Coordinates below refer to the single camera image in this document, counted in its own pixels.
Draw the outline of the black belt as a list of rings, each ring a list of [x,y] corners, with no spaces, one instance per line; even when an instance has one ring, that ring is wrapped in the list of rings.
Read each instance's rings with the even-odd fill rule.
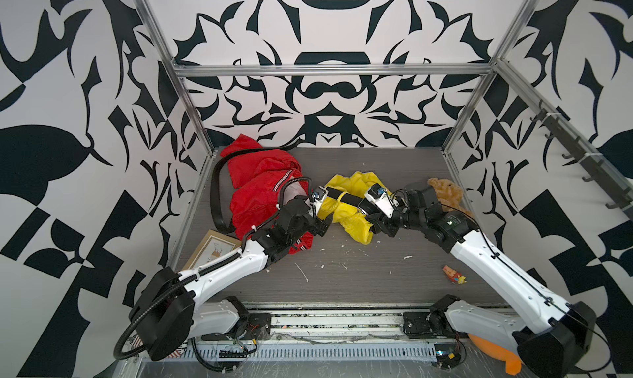
[[[232,152],[226,155],[225,157],[221,157],[219,159],[219,161],[215,164],[212,170],[211,183],[209,186],[209,208],[210,208],[210,213],[211,213],[211,217],[212,217],[215,229],[218,232],[224,235],[229,235],[231,233],[234,233],[236,229],[235,226],[232,224],[231,220],[229,220],[228,222],[224,221],[224,215],[222,212],[220,175],[224,166],[227,165],[227,163],[229,163],[229,161],[232,160],[233,158],[236,158],[242,155],[247,155],[247,154],[252,154],[252,153],[257,153],[257,152],[267,152],[267,151],[272,151],[272,150],[281,150],[283,152],[289,152],[295,149],[296,147],[298,147],[298,142],[295,142],[293,144],[283,146],[283,147],[257,147],[257,148],[243,149],[240,151]]]
[[[373,215],[380,212],[374,205],[369,203],[365,198],[356,197],[344,191],[334,189],[332,187],[326,187],[328,191],[328,198],[334,199],[336,202],[347,204],[353,208],[357,208],[361,213],[365,215]]]

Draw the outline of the yellow trousers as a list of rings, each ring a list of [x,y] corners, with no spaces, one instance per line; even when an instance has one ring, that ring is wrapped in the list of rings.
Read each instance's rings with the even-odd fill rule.
[[[332,222],[340,224],[354,241],[363,245],[368,245],[374,236],[373,225],[366,220],[366,214],[358,207],[358,203],[344,201],[347,197],[363,199],[365,193],[373,185],[380,185],[387,192],[389,197],[392,192],[374,174],[374,172],[355,172],[354,175],[345,177],[335,175],[326,184],[326,188],[332,188],[342,195],[334,196],[329,192],[326,200],[322,203],[318,212],[318,217],[325,220],[332,214]]]

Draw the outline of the red trousers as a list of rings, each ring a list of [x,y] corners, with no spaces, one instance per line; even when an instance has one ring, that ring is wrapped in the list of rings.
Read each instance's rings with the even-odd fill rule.
[[[243,134],[225,147],[221,156],[249,149],[251,153],[236,156],[227,164],[234,188],[229,208],[239,239],[276,213],[282,187],[303,175],[301,165],[289,152],[264,151],[260,143]]]

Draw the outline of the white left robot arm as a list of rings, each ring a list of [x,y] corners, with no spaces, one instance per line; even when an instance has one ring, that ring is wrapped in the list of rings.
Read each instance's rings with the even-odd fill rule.
[[[160,270],[134,304],[130,324],[115,344],[115,359],[146,351],[153,360],[161,360],[204,329],[231,331],[246,313],[240,305],[222,302],[224,316],[217,318],[199,315],[202,305],[244,277],[278,263],[305,234],[326,234],[332,217],[321,219],[318,213],[326,199],[337,193],[320,187],[282,201],[270,219],[245,234],[240,248],[194,269],[179,273],[171,268]]]

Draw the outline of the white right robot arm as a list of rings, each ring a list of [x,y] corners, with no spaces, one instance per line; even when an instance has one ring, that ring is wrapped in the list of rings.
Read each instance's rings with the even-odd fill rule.
[[[517,320],[445,297],[440,309],[453,330],[473,334],[517,354],[539,377],[565,377],[597,336],[597,315],[584,302],[570,303],[542,285],[505,255],[476,221],[454,208],[445,211],[435,190],[411,184],[402,198],[381,185],[364,195],[367,220],[394,237],[400,229],[421,232],[484,279],[518,314]]]

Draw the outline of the brown teddy bear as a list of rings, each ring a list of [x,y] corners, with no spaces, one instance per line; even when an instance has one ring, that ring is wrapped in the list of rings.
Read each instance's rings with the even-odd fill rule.
[[[459,210],[472,216],[472,212],[463,206],[463,190],[453,181],[449,179],[430,178],[427,184],[434,189],[438,201],[442,204],[443,211],[450,212]]]

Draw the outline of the small colourful toy figure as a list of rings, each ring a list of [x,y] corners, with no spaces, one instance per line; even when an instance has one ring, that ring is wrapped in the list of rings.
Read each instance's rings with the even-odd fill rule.
[[[443,266],[443,273],[452,283],[462,285],[467,282],[467,278],[464,275],[460,274],[457,270],[450,268],[448,265]]]

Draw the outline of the framed picture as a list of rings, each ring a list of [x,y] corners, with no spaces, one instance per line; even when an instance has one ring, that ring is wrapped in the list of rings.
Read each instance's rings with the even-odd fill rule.
[[[181,271],[213,262],[240,247],[241,241],[238,239],[209,230]]]

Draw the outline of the orange plush fish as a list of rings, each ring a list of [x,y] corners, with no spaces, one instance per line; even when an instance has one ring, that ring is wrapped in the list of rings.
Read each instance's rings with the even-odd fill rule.
[[[522,371],[522,361],[516,353],[513,353],[499,345],[491,343],[474,334],[468,335],[473,344],[485,355],[505,363],[505,372],[509,376],[517,376]]]

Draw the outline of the black coat hook rack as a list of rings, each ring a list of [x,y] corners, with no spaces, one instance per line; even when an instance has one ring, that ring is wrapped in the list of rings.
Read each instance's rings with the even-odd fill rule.
[[[586,173],[583,182],[596,183],[608,195],[607,209],[619,210],[632,221],[632,183],[563,114],[549,107],[543,99],[538,101],[537,107],[538,112],[531,122],[547,130],[548,142],[557,141],[565,149],[564,160],[583,168]]]

